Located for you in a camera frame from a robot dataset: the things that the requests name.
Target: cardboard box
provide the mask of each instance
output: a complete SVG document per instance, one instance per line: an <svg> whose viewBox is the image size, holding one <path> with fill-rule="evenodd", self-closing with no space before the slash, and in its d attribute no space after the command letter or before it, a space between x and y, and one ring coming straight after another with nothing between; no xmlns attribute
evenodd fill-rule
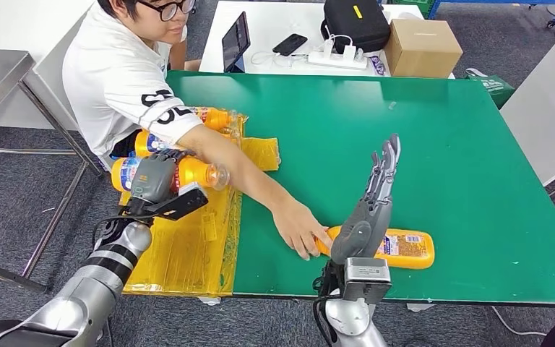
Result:
<svg viewBox="0 0 555 347"><path fill-rule="evenodd" d="M443 20L392 20L384 47L392 76L447 78L463 54Z"/></svg>

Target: tablet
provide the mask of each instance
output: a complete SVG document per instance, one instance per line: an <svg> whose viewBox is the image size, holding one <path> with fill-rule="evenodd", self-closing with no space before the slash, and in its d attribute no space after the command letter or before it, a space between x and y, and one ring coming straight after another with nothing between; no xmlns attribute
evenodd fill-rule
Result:
<svg viewBox="0 0 555 347"><path fill-rule="evenodd" d="M250 33L248 31L248 21L246 20L246 13L242 12L222 38L224 72L239 70L235 63L244 55L249 46Z"/></svg>

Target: silver robotic arm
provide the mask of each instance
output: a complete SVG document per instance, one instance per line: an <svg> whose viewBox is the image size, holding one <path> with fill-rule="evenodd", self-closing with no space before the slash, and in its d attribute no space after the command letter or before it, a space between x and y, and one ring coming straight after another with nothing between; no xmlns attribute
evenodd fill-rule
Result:
<svg viewBox="0 0 555 347"><path fill-rule="evenodd" d="M106 218L93 252L52 300L25 321L0 321L0 347L95 346L138 259L150 246L155 216L177 220L207 204L197 184L170 191L186 153L167 150L144 158L132 197L120 215Z"/></svg>
<svg viewBox="0 0 555 347"><path fill-rule="evenodd" d="M386 260L374 259L392 212L392 183L401 144L396 134L384 141L365 192L331 247L331 260L314 281L319 297L314 318L329 347L387 347L371 318L391 286ZM329 334L322 327L324 320Z"/></svg>

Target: black glasses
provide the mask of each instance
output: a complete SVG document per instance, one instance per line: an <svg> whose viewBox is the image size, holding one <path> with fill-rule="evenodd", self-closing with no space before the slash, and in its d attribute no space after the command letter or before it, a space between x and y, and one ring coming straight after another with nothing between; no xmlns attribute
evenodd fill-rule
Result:
<svg viewBox="0 0 555 347"><path fill-rule="evenodd" d="M158 11L160 13L160 20L163 22L173 19L178 12L178 7L183 13L189 13L194 8L194 0L182 0L180 2L172 1L161 6L154 6L143 0L137 0L137 2Z"/></svg>

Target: green bag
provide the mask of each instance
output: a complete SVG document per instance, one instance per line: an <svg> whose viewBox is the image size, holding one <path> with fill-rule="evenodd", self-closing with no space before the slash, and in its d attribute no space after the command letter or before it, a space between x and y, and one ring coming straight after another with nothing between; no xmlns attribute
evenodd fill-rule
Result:
<svg viewBox="0 0 555 347"><path fill-rule="evenodd" d="M467 73L467 76L465 76L466 80L478 80L482 82L497 108L501 108L509 97L512 96L514 91L516 91L509 83L495 74L486 76L474 68L466 69L465 72Z"/></svg>

